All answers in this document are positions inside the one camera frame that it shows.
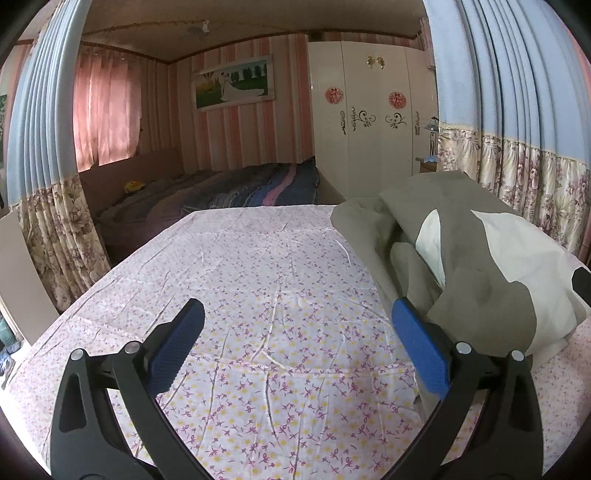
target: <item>window with pink curtain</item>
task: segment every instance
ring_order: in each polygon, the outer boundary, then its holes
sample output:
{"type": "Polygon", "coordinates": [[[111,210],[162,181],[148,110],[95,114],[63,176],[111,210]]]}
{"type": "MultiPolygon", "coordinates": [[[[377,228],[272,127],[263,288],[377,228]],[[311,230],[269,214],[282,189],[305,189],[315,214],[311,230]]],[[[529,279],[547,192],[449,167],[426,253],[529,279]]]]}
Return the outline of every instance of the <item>window with pink curtain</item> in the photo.
{"type": "Polygon", "coordinates": [[[139,62],[117,51],[81,47],[74,80],[78,171],[135,154],[141,103],[139,62]]]}

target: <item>blue gripper pad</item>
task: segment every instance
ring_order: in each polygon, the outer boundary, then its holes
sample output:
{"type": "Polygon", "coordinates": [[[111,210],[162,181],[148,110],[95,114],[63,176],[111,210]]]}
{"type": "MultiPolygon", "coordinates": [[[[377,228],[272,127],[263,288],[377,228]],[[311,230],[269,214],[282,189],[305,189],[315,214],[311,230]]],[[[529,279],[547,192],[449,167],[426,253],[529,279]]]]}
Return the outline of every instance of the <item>blue gripper pad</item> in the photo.
{"type": "Polygon", "coordinates": [[[445,397],[449,390],[449,366],[406,299],[392,305],[392,325],[429,392],[445,397]]]}
{"type": "Polygon", "coordinates": [[[190,299],[171,322],[170,331],[148,365],[147,390],[152,398],[170,389],[204,325],[203,304],[190,299]]]}

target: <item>silver screw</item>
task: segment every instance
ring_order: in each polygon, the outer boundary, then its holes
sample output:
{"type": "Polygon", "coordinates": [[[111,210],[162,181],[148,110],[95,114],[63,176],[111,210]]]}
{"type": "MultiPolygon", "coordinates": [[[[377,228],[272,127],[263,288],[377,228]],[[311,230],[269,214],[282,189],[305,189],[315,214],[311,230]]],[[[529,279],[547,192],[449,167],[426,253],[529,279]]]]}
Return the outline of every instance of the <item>silver screw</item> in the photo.
{"type": "Polygon", "coordinates": [[[137,353],[139,350],[139,342],[130,342],[123,348],[125,353],[137,353]]]}
{"type": "Polygon", "coordinates": [[[461,353],[462,355],[467,355],[472,351],[472,347],[469,343],[459,342],[456,344],[456,350],[458,351],[458,353],[461,353]]]}
{"type": "Polygon", "coordinates": [[[82,348],[77,348],[76,350],[74,350],[72,352],[72,354],[70,355],[70,358],[75,361],[75,360],[80,360],[83,356],[84,356],[84,350],[82,348]]]}
{"type": "Polygon", "coordinates": [[[515,360],[516,362],[522,362],[525,359],[524,354],[521,353],[519,350],[513,350],[511,352],[511,356],[513,357],[513,360],[515,360]]]}

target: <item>teal basket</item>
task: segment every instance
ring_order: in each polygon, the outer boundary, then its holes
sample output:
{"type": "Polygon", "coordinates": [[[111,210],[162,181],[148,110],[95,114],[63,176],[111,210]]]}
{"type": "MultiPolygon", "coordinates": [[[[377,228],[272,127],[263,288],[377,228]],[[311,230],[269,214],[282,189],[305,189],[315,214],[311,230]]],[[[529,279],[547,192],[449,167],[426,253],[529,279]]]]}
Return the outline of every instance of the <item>teal basket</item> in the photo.
{"type": "Polygon", "coordinates": [[[0,342],[4,344],[4,346],[11,346],[13,343],[17,342],[14,333],[8,326],[4,317],[0,314],[0,342]]]}

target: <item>yellow object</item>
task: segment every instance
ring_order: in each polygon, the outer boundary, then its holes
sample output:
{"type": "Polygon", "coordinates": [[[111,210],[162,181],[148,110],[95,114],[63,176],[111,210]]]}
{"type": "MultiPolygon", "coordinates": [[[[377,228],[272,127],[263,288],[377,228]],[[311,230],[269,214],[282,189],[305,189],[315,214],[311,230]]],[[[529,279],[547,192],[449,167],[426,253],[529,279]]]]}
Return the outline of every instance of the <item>yellow object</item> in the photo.
{"type": "Polygon", "coordinates": [[[143,181],[132,180],[125,184],[123,190],[125,191],[125,193],[132,193],[143,189],[145,186],[146,184],[143,181]]]}

